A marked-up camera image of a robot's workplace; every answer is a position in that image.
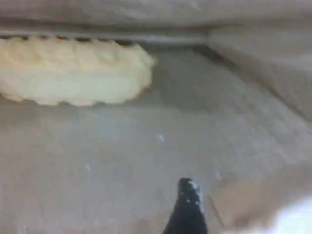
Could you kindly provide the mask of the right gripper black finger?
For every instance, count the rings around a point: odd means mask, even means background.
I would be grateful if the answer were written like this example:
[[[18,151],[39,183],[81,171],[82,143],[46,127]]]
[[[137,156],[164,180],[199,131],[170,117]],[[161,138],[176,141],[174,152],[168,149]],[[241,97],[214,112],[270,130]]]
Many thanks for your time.
[[[207,234],[201,187],[190,178],[178,181],[177,198],[163,234]]]

